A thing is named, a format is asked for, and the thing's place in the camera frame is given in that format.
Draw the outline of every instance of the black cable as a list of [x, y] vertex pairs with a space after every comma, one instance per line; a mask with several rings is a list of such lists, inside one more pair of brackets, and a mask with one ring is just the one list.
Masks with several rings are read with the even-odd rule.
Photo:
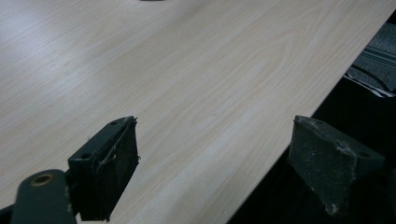
[[383, 88], [385, 91], [391, 92], [391, 90], [389, 89], [389, 87], [387, 86], [387, 84], [385, 84], [381, 79], [379, 79], [378, 77], [376, 77], [373, 73], [371, 73], [371, 72], [369, 72], [369, 71], [367, 71], [367, 70], [365, 70], [365, 69], [362, 69], [361, 67], [357, 66], [356, 64], [352, 64], [351, 67], [352, 67], [352, 68], [355, 68], [356, 70], [359, 70], [359, 71], [363, 72], [363, 73], [366, 74], [367, 76], [369, 76], [369, 77], [371, 77], [372, 79], [374, 79], [376, 82], [378, 82], [379, 85], [382, 86], [382, 88]]

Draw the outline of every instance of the wooden table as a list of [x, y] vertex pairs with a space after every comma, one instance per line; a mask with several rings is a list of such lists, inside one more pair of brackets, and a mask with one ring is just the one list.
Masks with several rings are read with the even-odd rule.
[[224, 223], [392, 0], [0, 1], [0, 205], [113, 119], [141, 163], [112, 223]]

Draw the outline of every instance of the black object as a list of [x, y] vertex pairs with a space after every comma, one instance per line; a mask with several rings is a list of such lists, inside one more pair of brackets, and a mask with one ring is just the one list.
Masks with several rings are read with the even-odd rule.
[[[386, 170], [396, 168], [396, 98], [379, 97], [361, 84], [343, 77], [312, 118], [319, 119], [361, 142], [386, 158]], [[354, 202], [363, 205], [374, 201], [372, 207], [354, 212], [351, 221], [344, 217], [329, 216], [320, 198], [309, 188], [288, 163], [289, 149], [279, 158], [261, 183], [229, 220], [237, 223], [394, 223], [378, 221], [389, 214], [387, 195], [389, 174], [370, 176], [371, 184], [351, 195]], [[393, 190], [392, 204], [396, 207]]]
[[0, 211], [0, 223], [76, 223], [107, 220], [138, 164], [136, 119], [108, 123], [69, 158], [67, 172], [48, 170], [20, 185], [15, 204]]
[[381, 170], [385, 158], [323, 121], [296, 116], [289, 162], [329, 215], [346, 216], [356, 180]]

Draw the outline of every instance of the black bracket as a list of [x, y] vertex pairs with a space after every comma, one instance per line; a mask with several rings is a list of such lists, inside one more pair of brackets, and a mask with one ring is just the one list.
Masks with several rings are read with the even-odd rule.
[[26, 178], [15, 204], [0, 211], [0, 223], [76, 223], [107, 220], [138, 164], [136, 119], [108, 123], [68, 160], [70, 169]]
[[384, 156], [331, 125], [296, 116], [289, 163], [329, 215], [347, 223], [367, 223], [366, 215], [395, 223], [396, 171]]

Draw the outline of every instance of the gray fabric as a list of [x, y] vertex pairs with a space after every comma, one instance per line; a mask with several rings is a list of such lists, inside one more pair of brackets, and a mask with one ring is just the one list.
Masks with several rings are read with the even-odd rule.
[[[382, 49], [386, 52], [396, 54], [396, 25], [385, 23], [368, 45], [376, 49]], [[354, 64], [376, 75], [387, 84], [391, 91], [396, 89], [396, 69], [383, 64], [374, 63], [362, 57], [358, 57]], [[349, 68], [347, 72], [364, 83], [383, 89], [373, 78], [354, 68]]]

